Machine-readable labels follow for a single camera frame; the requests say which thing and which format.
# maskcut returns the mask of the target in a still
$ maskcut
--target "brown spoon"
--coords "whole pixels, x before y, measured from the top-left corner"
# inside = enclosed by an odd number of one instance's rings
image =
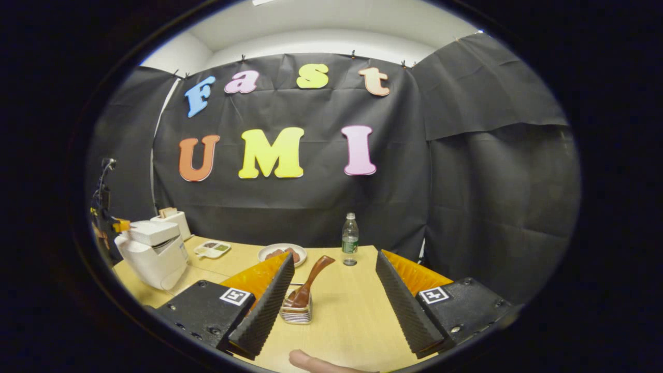
[[[297,290],[293,291],[290,296],[283,301],[283,307],[293,307],[293,308],[304,308],[308,304],[308,295],[311,291],[311,284],[313,280],[316,279],[321,270],[323,270],[329,264],[335,262],[335,259],[328,257],[327,255],[322,256],[318,261],[313,265],[311,269],[311,274],[308,275],[306,282]]]

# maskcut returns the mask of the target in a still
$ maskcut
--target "bottle label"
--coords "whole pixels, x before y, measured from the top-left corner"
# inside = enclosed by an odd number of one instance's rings
[[[359,246],[359,241],[356,242],[345,242],[343,241],[343,252],[347,254],[352,254],[357,252],[357,246]]]

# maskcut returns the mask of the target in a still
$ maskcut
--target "white machine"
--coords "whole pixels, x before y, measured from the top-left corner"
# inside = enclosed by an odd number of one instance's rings
[[[115,238],[122,258],[146,284],[172,289],[189,260],[177,223],[145,220],[129,226]]]

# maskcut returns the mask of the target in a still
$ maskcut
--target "white plate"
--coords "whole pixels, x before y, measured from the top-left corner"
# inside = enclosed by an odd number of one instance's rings
[[[299,255],[299,261],[295,263],[294,266],[299,267],[300,265],[302,265],[302,263],[304,263],[304,261],[306,260],[306,250],[304,250],[302,246],[295,244],[273,244],[265,246],[258,252],[258,260],[265,261],[265,258],[269,254],[279,249],[286,251],[287,248],[292,248]]]

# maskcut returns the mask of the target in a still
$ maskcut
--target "white ceiling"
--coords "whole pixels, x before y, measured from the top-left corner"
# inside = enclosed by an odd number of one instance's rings
[[[210,16],[189,32],[215,52],[240,42],[306,29],[369,31],[433,49],[477,31],[421,0],[274,0],[258,6],[248,0]]]

